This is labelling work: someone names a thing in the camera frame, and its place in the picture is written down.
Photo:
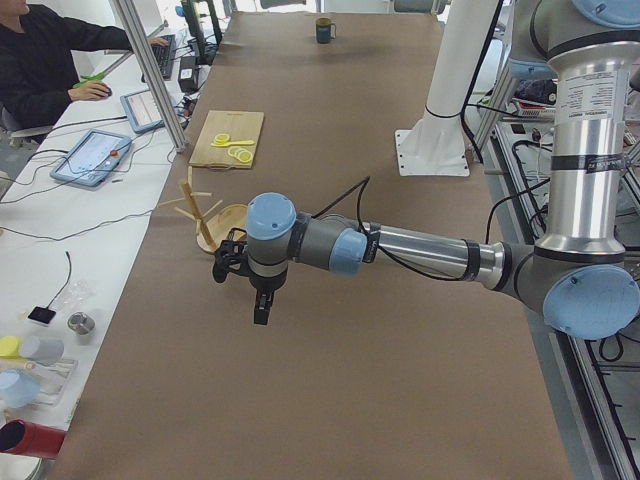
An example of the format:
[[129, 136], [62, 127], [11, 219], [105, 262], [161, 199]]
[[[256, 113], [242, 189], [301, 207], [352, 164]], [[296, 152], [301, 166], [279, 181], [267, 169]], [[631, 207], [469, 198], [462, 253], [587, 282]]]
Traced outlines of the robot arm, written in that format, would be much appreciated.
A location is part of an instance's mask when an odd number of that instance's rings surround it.
[[422, 276], [477, 281], [520, 300], [553, 328], [597, 340], [631, 323], [639, 288], [623, 268], [614, 223], [624, 107], [639, 55], [635, 1], [520, 1], [511, 57], [542, 61], [557, 76], [549, 204], [532, 246], [477, 243], [349, 220], [315, 219], [284, 195], [249, 204], [244, 255], [266, 324], [290, 262], [353, 275], [377, 253]]

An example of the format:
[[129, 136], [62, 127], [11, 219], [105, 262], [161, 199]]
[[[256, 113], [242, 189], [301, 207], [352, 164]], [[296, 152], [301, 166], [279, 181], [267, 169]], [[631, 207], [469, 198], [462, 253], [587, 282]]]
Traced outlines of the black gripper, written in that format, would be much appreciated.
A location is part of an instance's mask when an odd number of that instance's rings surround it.
[[281, 272], [271, 277], [261, 276], [256, 273], [252, 273], [249, 276], [250, 284], [256, 290], [254, 305], [254, 323], [256, 325], [264, 325], [265, 319], [269, 319], [275, 292], [285, 284], [286, 279], [286, 272]]

